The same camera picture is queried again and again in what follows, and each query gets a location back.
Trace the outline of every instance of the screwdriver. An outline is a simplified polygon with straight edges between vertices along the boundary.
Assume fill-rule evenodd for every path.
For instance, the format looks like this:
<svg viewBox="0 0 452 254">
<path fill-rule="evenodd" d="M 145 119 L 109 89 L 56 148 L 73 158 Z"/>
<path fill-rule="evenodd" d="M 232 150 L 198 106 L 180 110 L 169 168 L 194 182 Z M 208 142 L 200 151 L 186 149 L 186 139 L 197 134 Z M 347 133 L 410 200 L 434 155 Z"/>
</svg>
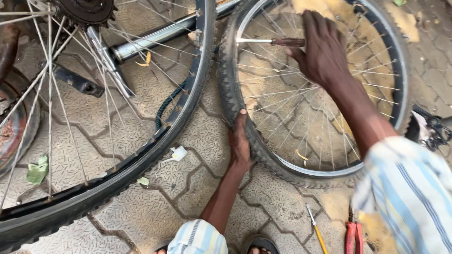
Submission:
<svg viewBox="0 0 452 254">
<path fill-rule="evenodd" d="M 270 45 L 280 45 L 286 47 L 304 47 L 306 40 L 301 38 L 281 38 L 281 39 L 245 39 L 237 38 L 237 43 L 241 42 L 257 42 L 257 43 L 270 43 Z"/>
</svg>

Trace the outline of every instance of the wooden screwdriver handle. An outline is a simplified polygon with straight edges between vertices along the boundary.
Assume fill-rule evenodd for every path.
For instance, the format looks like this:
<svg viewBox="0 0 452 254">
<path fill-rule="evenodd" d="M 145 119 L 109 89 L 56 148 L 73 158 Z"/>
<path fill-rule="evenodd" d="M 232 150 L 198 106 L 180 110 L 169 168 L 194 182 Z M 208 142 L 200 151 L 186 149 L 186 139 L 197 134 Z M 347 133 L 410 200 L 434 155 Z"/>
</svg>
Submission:
<svg viewBox="0 0 452 254">
<path fill-rule="evenodd" d="M 286 47 L 304 47 L 305 43 L 306 43 L 305 39 L 281 38 L 281 39 L 272 39 L 272 42 L 270 44 L 286 46 Z"/>
</svg>

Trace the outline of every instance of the rusty metal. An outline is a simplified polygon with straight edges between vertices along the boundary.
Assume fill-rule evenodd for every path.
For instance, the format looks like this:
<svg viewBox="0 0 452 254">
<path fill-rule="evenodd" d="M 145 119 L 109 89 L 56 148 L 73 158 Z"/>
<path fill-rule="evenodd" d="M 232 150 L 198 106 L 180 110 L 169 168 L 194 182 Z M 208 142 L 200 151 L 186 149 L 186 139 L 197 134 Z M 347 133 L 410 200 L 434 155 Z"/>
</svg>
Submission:
<svg viewBox="0 0 452 254">
<path fill-rule="evenodd" d="M 0 44 L 0 84 L 11 71 L 17 55 L 20 30 L 14 24 L 2 27 Z"/>
</svg>

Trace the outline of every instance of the striped cloth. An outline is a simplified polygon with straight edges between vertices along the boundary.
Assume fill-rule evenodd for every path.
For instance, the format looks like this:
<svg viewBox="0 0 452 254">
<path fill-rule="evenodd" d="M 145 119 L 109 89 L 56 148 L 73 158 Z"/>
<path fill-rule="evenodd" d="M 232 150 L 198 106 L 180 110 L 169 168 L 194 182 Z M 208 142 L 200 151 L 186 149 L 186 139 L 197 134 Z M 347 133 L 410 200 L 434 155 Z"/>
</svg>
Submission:
<svg viewBox="0 0 452 254">
<path fill-rule="evenodd" d="M 371 147 L 352 207 L 378 211 L 402 253 L 452 254 L 452 173 L 444 159 L 403 137 Z"/>
<path fill-rule="evenodd" d="M 168 245 L 168 254 L 227 254 L 226 240 L 205 220 L 186 222 Z"/>
</svg>

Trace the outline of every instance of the foot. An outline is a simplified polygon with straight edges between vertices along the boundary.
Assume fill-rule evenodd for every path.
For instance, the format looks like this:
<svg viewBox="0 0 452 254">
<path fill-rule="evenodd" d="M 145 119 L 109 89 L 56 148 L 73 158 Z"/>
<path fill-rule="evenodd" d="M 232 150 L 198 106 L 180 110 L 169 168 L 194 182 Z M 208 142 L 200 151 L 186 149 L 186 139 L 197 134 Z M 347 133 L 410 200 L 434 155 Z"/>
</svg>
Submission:
<svg viewBox="0 0 452 254">
<path fill-rule="evenodd" d="M 272 252 L 267 250 L 266 248 L 253 247 L 253 248 L 250 249 L 250 253 L 249 254 L 272 254 Z"/>
<path fill-rule="evenodd" d="M 166 250 L 165 249 L 161 249 L 159 251 L 154 251 L 152 254 L 166 254 Z"/>
</svg>

